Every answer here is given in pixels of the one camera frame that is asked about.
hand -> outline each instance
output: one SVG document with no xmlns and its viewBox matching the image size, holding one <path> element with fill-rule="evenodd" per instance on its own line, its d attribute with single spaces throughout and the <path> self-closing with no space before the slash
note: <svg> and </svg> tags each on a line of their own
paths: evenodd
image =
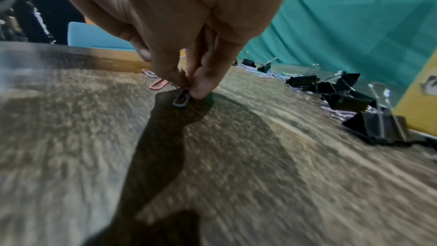
<svg viewBox="0 0 437 246">
<path fill-rule="evenodd" d="M 132 43 L 153 71 L 201 99 L 218 86 L 244 45 L 282 0 L 70 0 L 107 32 Z M 187 72 L 178 69 L 186 48 Z"/>
</svg>

paper clip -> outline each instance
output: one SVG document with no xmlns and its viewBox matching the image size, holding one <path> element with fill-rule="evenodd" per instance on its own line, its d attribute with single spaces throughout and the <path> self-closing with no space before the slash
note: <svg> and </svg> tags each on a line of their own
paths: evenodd
<svg viewBox="0 0 437 246">
<path fill-rule="evenodd" d="M 158 78 L 158 76 L 156 76 L 155 73 L 151 72 L 150 70 L 147 69 L 142 69 L 141 70 L 144 74 L 146 74 L 147 76 L 149 76 L 150 78 Z"/>
<path fill-rule="evenodd" d="M 191 99 L 190 90 L 185 88 L 181 90 L 173 101 L 173 106 L 184 108 Z"/>
<path fill-rule="evenodd" d="M 149 89 L 153 90 L 153 91 L 159 91 L 160 89 L 162 89 L 163 87 L 165 87 L 168 84 L 167 80 L 164 80 L 162 78 L 159 78 L 158 80 L 156 80 L 155 82 L 153 82 L 150 86 Z"/>
</svg>

table surface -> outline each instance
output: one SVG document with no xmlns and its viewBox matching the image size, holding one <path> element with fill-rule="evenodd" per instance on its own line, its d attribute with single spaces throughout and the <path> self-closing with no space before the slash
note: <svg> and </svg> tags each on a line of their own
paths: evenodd
<svg viewBox="0 0 437 246">
<path fill-rule="evenodd" d="M 435 246 L 433 150 L 231 68 L 174 108 L 136 54 L 0 44 L 0 245 Z"/>
</svg>

pink paper clip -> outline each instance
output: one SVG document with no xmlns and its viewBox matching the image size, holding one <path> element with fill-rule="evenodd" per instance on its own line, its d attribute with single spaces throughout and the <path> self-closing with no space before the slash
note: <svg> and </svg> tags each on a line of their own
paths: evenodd
<svg viewBox="0 0 437 246">
<path fill-rule="evenodd" d="M 155 82 L 153 82 L 150 86 L 149 89 L 153 90 L 153 91 L 159 91 L 160 89 L 162 89 L 163 87 L 165 87 L 168 84 L 167 80 L 164 80 L 162 78 L 159 78 L 158 80 L 156 80 Z"/>
<path fill-rule="evenodd" d="M 155 73 L 151 72 L 150 70 L 147 69 L 142 69 L 141 70 L 144 74 L 146 74 L 147 76 L 149 76 L 150 78 L 158 78 L 158 76 L 156 76 Z"/>
</svg>

